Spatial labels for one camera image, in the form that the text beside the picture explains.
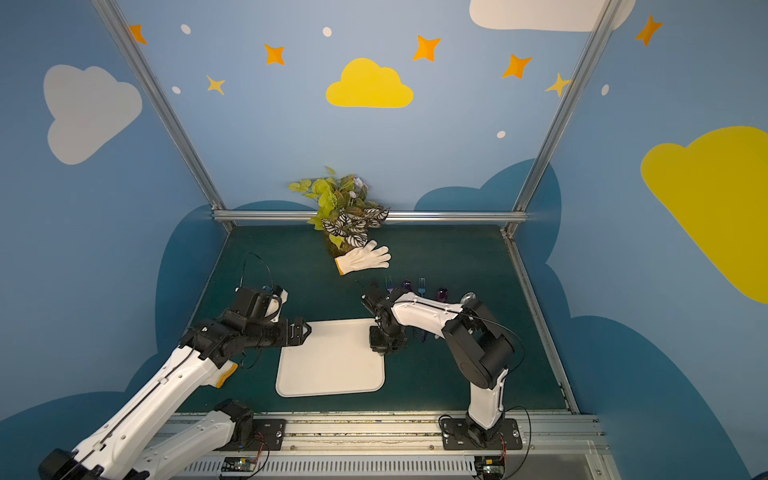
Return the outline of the silver spoon pink handle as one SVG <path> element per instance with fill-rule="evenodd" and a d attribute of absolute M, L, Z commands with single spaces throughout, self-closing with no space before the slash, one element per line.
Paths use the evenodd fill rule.
<path fill-rule="evenodd" d="M 477 296 L 474 292 L 467 292 L 464 294 L 460 300 L 460 304 L 462 306 L 469 306 L 473 302 L 477 300 Z"/>

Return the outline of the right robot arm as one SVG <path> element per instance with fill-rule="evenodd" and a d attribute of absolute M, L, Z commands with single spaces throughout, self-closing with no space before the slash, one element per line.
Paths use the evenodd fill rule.
<path fill-rule="evenodd" d="M 506 378 L 524 358 L 519 337 L 472 293 L 451 304 L 402 289 L 386 292 L 373 287 L 363 294 L 362 303 L 375 321 L 369 344 L 376 353 L 388 355 L 403 349 L 408 327 L 446 342 L 470 385 L 466 431 L 478 444 L 490 440 L 505 420 Z"/>

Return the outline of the white tray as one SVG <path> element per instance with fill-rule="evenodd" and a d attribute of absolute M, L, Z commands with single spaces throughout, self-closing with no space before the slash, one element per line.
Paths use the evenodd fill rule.
<path fill-rule="evenodd" d="M 276 391 L 284 398 L 368 393 L 385 383 L 384 356 L 370 347 L 372 319 L 311 322 L 300 346 L 281 351 Z"/>

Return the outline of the white work glove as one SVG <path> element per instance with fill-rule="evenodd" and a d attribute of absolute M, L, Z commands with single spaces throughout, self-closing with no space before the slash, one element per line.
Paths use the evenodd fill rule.
<path fill-rule="evenodd" d="M 379 246 L 371 240 L 365 246 L 336 257 L 335 264 L 341 276 L 351 272 L 368 269 L 385 269 L 389 267 L 391 254 L 387 246 Z"/>

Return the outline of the potted artificial plant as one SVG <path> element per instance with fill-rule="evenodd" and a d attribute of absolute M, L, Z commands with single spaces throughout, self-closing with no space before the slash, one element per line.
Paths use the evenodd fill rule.
<path fill-rule="evenodd" d="M 307 221 L 325 237 L 329 253 L 342 256 L 365 246 L 369 231 L 380 228 L 390 209 L 368 198 L 368 185 L 355 174 L 339 176 L 326 167 L 326 176 L 301 179 L 288 189 L 317 204 Z"/>

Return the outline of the left controller board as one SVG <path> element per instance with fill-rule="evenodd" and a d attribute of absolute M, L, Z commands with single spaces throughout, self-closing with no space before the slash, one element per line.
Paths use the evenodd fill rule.
<path fill-rule="evenodd" d="M 256 457 L 225 457 L 221 464 L 220 474 L 253 475 L 259 468 L 260 461 Z"/>

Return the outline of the controller board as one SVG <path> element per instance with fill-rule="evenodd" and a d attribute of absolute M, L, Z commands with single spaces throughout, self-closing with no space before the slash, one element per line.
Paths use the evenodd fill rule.
<path fill-rule="evenodd" d="M 256 457 L 225 457 L 221 464 L 220 474 L 253 475 L 259 468 L 260 461 Z"/>
<path fill-rule="evenodd" d="M 505 463 L 501 458 L 475 457 L 475 478 L 478 480 L 501 480 L 505 473 Z"/>

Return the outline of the right controller board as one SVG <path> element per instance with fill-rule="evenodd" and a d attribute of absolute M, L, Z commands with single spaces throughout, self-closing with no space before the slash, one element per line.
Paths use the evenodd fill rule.
<path fill-rule="evenodd" d="M 505 463 L 501 458 L 475 457 L 475 478 L 478 480 L 501 480 L 505 473 Z"/>

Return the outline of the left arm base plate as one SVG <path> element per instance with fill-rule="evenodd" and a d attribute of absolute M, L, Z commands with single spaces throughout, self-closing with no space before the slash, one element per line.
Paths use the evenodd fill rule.
<path fill-rule="evenodd" d="M 280 451 L 286 420 L 281 418 L 252 418 L 235 425 L 232 438 L 219 451 L 257 451 L 261 448 Z"/>

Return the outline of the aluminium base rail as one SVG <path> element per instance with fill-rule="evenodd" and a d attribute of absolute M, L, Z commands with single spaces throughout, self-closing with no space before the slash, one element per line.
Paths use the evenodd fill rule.
<path fill-rule="evenodd" d="M 280 455 L 446 455 L 439 411 L 256 413 L 283 425 Z M 611 447 L 594 415 L 514 408 L 523 452 L 608 454 Z"/>

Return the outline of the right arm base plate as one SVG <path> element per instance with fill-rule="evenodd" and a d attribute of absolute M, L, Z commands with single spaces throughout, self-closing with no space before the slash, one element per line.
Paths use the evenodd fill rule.
<path fill-rule="evenodd" d="M 445 450 L 522 450 L 523 434 L 514 419 L 502 419 L 491 430 L 483 430 L 466 418 L 438 418 Z"/>

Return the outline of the right aluminium corner post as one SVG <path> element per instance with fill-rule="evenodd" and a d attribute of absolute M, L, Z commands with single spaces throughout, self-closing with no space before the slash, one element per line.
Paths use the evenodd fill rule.
<path fill-rule="evenodd" d="M 567 126 L 576 110 L 576 107 L 583 95 L 583 92 L 594 72 L 600 57 L 608 44 L 610 36 L 614 31 L 614 23 L 618 18 L 619 11 L 624 1 L 610 0 L 606 1 L 597 16 L 597 22 L 588 37 L 582 54 L 576 64 L 571 78 L 571 83 L 567 86 L 552 123 L 547 131 L 544 142 L 535 157 L 523 186 L 516 198 L 512 212 L 521 214 L 524 219 L 520 221 L 510 221 L 506 224 L 504 234 L 508 239 L 512 239 L 518 226 L 527 219 L 527 210 L 533 200 L 543 176 L 549 166 L 560 141 L 566 132 Z"/>

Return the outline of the aluminium corner post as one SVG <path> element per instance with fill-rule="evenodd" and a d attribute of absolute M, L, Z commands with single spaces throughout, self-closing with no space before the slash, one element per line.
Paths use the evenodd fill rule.
<path fill-rule="evenodd" d="M 149 61 L 142 53 L 139 43 L 134 39 L 118 3 L 112 0 L 93 0 L 92 5 L 158 114 L 198 187 L 208 201 L 212 218 L 216 220 L 215 214 L 226 210 L 223 198 L 174 112 Z"/>
<path fill-rule="evenodd" d="M 510 221 L 506 224 L 504 234 L 508 239 L 512 239 L 518 226 L 527 219 L 527 210 L 533 200 L 543 176 L 549 166 L 560 141 L 566 132 L 567 126 L 576 110 L 576 107 L 583 95 L 583 92 L 594 72 L 600 57 L 608 44 L 610 36 L 614 31 L 614 23 L 618 18 L 619 11 L 624 1 L 610 0 L 606 1 L 597 16 L 597 22 L 588 37 L 582 54 L 576 64 L 571 78 L 571 83 L 567 86 L 552 123 L 547 131 L 544 142 L 535 157 L 523 186 L 516 198 L 512 212 L 521 214 L 524 219 L 520 221 Z"/>

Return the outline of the right table edge rail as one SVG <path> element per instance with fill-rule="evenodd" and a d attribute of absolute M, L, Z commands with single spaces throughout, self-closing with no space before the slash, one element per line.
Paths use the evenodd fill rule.
<path fill-rule="evenodd" d="M 542 348 L 545 352 L 546 358 L 556 379 L 560 392 L 563 396 L 566 409 L 571 414 L 581 414 L 581 410 L 571 388 L 571 384 L 565 371 L 564 365 L 561 361 L 559 352 L 557 351 L 543 311 L 536 297 L 528 271 L 524 265 L 520 250 L 515 240 L 513 239 L 513 236 L 507 231 L 506 228 L 501 229 L 501 236 L 506 244 L 506 248 L 516 272 L 518 282 L 520 283 L 523 296 L 531 313 L 533 322 L 536 326 Z"/>

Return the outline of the left aluminium corner post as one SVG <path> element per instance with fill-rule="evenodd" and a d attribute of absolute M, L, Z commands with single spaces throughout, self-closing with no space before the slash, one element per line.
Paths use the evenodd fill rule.
<path fill-rule="evenodd" d="M 226 210 L 223 198 L 174 112 L 149 61 L 142 53 L 139 43 L 134 39 L 118 3 L 112 0 L 93 0 L 92 5 L 158 114 L 198 187 L 208 201 L 212 218 L 216 220 L 215 214 Z"/>

